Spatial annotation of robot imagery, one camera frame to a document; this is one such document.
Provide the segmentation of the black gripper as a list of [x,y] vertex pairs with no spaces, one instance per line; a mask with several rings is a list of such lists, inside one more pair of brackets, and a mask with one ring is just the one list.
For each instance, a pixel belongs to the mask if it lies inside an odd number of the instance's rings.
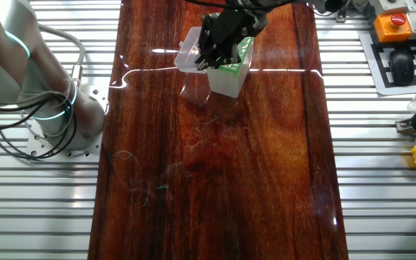
[[256,37],[269,24],[268,13],[268,9],[223,9],[205,14],[197,43],[196,70],[239,63],[239,42]]

